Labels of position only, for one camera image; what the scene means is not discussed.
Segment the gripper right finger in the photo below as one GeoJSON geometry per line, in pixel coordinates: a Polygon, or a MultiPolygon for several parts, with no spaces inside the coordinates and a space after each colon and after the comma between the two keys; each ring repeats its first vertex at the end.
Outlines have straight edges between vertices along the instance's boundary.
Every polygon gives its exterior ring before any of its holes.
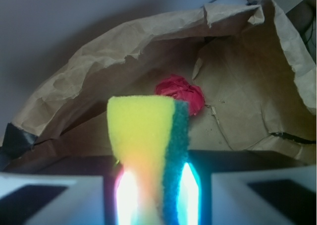
{"type": "Polygon", "coordinates": [[[182,225],[315,225],[316,166],[199,175],[186,163],[182,225]]]}

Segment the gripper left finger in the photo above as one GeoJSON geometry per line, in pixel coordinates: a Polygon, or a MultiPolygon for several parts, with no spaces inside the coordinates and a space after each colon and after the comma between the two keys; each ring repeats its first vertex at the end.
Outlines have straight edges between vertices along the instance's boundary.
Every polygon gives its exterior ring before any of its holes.
{"type": "Polygon", "coordinates": [[[113,176],[0,174],[2,225],[132,225],[133,213],[113,176]]]}

